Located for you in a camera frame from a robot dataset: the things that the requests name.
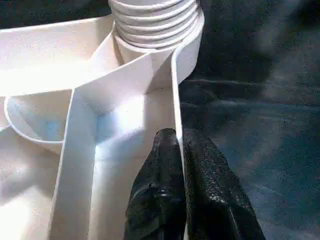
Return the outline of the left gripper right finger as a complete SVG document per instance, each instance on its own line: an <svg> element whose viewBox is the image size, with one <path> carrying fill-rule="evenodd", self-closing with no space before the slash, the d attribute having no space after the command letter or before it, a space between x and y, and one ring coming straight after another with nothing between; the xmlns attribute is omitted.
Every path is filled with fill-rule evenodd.
<svg viewBox="0 0 320 240"><path fill-rule="evenodd" d="M188 238L265 239L249 197L215 143L185 128L183 153Z"/></svg>

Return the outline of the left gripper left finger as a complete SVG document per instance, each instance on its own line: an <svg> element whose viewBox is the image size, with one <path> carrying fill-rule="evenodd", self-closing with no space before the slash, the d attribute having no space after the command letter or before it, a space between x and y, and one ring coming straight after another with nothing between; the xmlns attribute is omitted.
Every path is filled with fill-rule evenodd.
<svg viewBox="0 0 320 240"><path fill-rule="evenodd" d="M159 130L130 192L125 240L182 240L187 220L185 182L176 131Z"/></svg>

